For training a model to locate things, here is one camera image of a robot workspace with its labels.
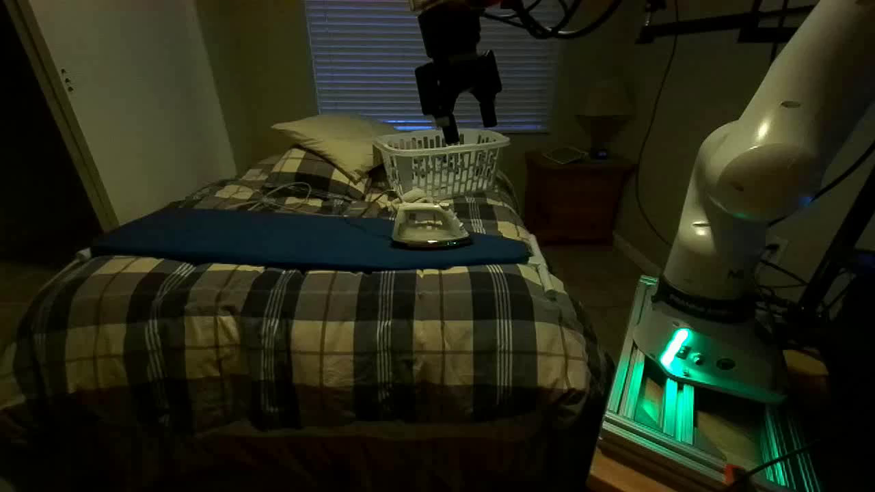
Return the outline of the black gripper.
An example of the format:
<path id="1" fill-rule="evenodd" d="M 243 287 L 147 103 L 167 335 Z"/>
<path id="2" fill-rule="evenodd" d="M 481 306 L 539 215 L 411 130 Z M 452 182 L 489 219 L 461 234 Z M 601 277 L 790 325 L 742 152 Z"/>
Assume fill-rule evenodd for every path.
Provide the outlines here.
<path id="1" fill-rule="evenodd" d="M 443 141 L 461 145 L 455 103 L 463 92 L 478 100 L 481 126 L 499 126 L 495 97 L 504 89 L 499 59 L 481 52 L 478 1 L 428 1 L 418 10 L 418 29 L 428 62 L 415 68 L 421 111 L 440 116 Z"/>

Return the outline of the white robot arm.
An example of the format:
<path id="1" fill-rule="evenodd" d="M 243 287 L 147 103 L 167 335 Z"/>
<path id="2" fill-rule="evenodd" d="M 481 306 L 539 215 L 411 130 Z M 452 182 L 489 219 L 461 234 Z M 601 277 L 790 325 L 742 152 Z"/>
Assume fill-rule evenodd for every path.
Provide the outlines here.
<path id="1" fill-rule="evenodd" d="M 767 230 L 816 201 L 827 165 L 873 103 L 875 0 L 819 0 L 744 111 L 697 148 L 662 273 L 633 316 L 672 376 L 776 400 L 779 350 L 756 321 Z"/>

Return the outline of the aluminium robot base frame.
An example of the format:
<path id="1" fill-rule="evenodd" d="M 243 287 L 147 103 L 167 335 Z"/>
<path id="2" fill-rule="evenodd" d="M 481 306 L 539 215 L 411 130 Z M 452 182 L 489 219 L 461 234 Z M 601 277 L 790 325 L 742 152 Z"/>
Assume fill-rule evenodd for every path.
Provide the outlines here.
<path id="1" fill-rule="evenodd" d="M 675 492 L 827 492 L 768 329 L 683 313 L 656 291 L 656 275 L 636 287 L 601 450 Z"/>

